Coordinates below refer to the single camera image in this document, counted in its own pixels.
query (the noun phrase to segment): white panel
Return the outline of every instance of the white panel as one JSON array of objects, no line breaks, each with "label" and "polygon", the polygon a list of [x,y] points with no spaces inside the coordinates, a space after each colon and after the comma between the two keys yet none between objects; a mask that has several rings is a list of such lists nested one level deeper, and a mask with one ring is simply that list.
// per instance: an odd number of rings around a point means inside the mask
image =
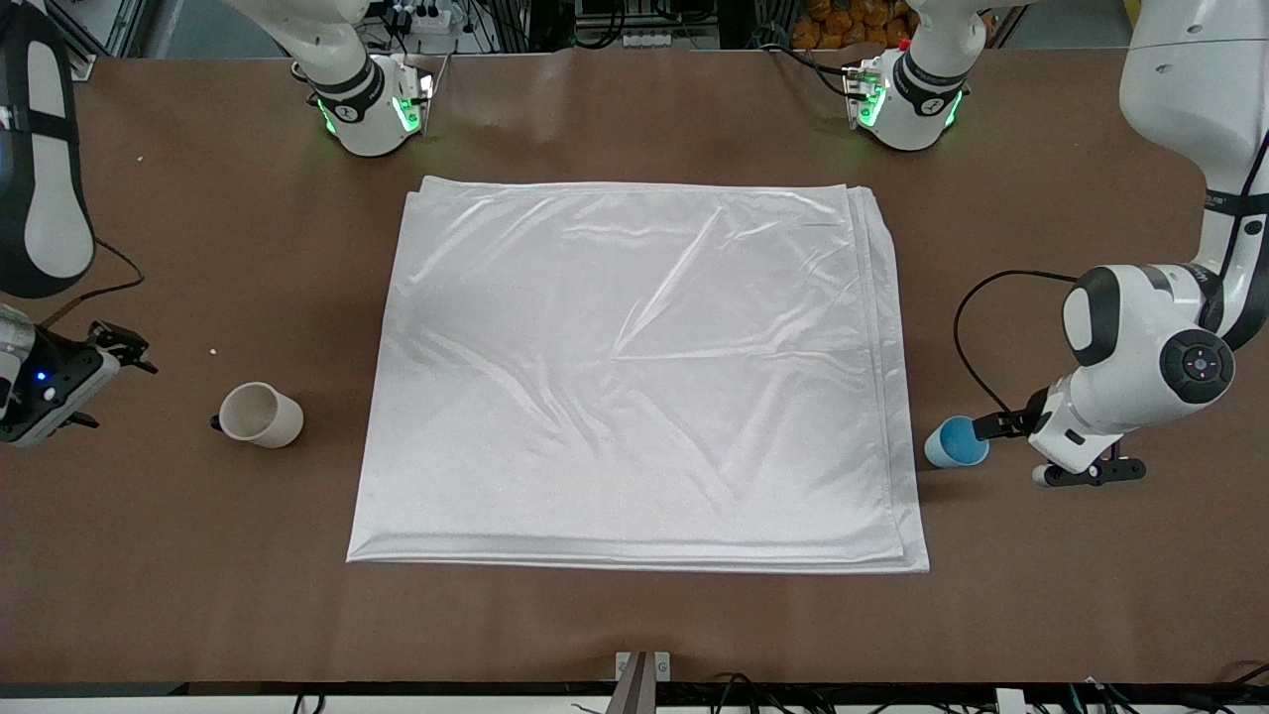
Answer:
[{"label": "white panel", "polygon": [[1093,323],[1089,321],[1089,293],[1077,287],[1062,303],[1062,326],[1071,349],[1084,349],[1093,344]]}]

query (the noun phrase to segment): blue cup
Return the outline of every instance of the blue cup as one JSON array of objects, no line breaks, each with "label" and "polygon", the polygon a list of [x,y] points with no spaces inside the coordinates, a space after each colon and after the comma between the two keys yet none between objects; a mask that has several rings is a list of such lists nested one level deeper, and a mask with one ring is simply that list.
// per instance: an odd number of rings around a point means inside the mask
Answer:
[{"label": "blue cup", "polygon": [[948,417],[925,440],[925,458],[939,469],[977,467],[987,458],[991,445],[973,436],[973,420]]}]

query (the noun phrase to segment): brown table surface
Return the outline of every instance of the brown table surface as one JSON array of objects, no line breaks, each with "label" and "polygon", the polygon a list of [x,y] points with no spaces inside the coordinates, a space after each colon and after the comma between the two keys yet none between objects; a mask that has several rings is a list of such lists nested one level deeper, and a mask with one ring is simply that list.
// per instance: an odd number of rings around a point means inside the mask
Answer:
[{"label": "brown table surface", "polygon": [[[1023,443],[971,471],[920,459],[928,576],[344,564],[397,224],[425,174],[872,186],[924,440],[992,408],[950,340],[980,278],[1194,254],[1202,176],[1121,118],[1122,62],[989,52],[958,124],[904,155],[851,133],[787,57],[458,57],[431,136],[374,160],[325,134],[284,62],[100,62],[76,94],[88,203],[150,279],[66,327],[131,326],[162,372],[117,379],[98,431],[0,451],[0,680],[576,681],[643,648],[681,680],[1145,682],[1265,657],[1265,337],[1218,405],[1127,440],[1142,482],[1041,490]],[[103,252],[84,284],[126,275]],[[1011,280],[964,332],[1022,405],[1075,363],[1065,287]],[[249,380],[303,405],[292,448],[208,430]]]}]

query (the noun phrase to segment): orange object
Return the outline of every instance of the orange object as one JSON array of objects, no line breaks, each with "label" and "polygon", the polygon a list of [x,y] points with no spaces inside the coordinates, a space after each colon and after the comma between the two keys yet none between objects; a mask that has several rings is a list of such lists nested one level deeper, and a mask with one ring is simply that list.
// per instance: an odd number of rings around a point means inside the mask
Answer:
[{"label": "orange object", "polygon": [[829,13],[829,19],[824,20],[824,32],[830,34],[846,34],[854,22],[846,10],[834,10]]},{"label": "orange object", "polygon": [[886,47],[898,47],[905,41],[910,42],[906,22],[900,18],[895,18],[893,20],[886,23]]},{"label": "orange object", "polygon": [[820,44],[820,23],[815,20],[798,20],[793,25],[793,32],[789,36],[789,44],[794,49],[811,49]]},{"label": "orange object", "polygon": [[890,4],[884,0],[859,0],[863,20],[868,27],[884,27],[890,19]]},{"label": "orange object", "polygon": [[824,20],[832,11],[832,0],[806,0],[806,11],[813,20]]},{"label": "orange object", "polygon": [[850,29],[846,30],[845,39],[843,39],[843,42],[845,43],[844,47],[850,47],[851,44],[858,44],[859,42],[863,42],[865,29],[867,28],[864,27],[864,23],[855,23],[850,25]]}]

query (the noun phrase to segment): white sheet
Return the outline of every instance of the white sheet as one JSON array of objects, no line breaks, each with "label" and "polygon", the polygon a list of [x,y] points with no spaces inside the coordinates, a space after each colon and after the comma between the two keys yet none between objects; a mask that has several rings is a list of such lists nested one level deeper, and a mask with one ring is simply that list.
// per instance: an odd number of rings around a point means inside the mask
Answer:
[{"label": "white sheet", "polygon": [[928,571],[872,191],[429,176],[348,559]]}]

